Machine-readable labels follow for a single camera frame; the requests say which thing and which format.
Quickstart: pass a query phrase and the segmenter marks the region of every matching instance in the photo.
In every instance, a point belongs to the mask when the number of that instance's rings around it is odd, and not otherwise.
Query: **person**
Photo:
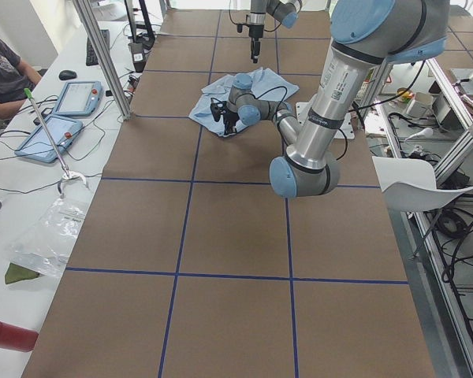
[[[0,39],[1,120],[16,115],[26,99],[24,89],[33,89],[40,79],[40,74]]]

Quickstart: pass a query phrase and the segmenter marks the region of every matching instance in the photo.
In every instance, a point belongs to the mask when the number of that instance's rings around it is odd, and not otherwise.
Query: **white chair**
[[[473,187],[437,189],[434,169],[418,159],[373,157],[378,182],[389,209],[419,212],[441,209]]]

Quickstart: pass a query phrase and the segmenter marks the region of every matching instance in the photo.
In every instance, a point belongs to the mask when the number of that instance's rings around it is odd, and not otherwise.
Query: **plastic bag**
[[[33,226],[13,242],[11,262],[60,278],[88,208],[87,203],[58,198]]]

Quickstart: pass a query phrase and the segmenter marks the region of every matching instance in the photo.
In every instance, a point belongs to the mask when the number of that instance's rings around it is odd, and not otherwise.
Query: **blue cloth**
[[[289,98],[300,89],[297,85],[291,84],[282,79],[271,69],[260,68],[249,72],[248,74],[252,78],[252,93],[254,93],[256,97],[279,85],[283,85],[287,88],[287,95],[285,98]],[[198,122],[211,132],[214,132],[219,136],[224,136],[224,124],[222,122],[222,117],[219,122],[216,122],[212,117],[212,113],[210,112],[210,98],[213,97],[219,101],[226,101],[229,97],[229,91],[231,91],[234,78],[235,76],[226,75],[203,88],[202,97],[198,100],[198,103],[190,112],[189,118],[195,122]],[[281,101],[284,97],[284,94],[285,90],[283,88],[278,88],[275,91],[265,94],[260,99],[268,101]],[[238,132],[241,132],[246,127],[247,126],[242,124],[240,121],[236,123],[236,130]]]

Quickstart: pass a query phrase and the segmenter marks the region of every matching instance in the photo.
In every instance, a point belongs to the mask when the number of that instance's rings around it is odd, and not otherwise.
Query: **device screen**
[[[73,126],[71,120],[61,120],[59,118],[50,118],[47,121],[47,128],[53,136],[56,143],[65,140],[65,133]],[[34,154],[41,158],[45,158],[51,151],[51,146],[47,134],[43,128],[39,129],[34,136],[30,138],[28,144],[21,148],[22,154]]]
[[[69,84],[57,111],[59,113],[69,113],[86,110],[86,104],[91,96],[91,89],[93,89],[93,83]]]

